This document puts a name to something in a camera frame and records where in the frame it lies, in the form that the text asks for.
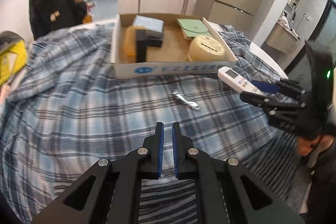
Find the person right hand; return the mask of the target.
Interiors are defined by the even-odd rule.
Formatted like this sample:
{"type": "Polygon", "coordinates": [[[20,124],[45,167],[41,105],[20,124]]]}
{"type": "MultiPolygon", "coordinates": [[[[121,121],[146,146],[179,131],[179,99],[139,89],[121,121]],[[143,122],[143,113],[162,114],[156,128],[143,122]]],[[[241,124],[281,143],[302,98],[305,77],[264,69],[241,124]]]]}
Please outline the person right hand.
{"type": "Polygon", "coordinates": [[[318,135],[314,140],[308,140],[301,136],[297,137],[297,151],[300,156],[307,156],[315,148],[318,149],[320,153],[326,151],[334,141],[335,137],[331,135],[318,135]]]}

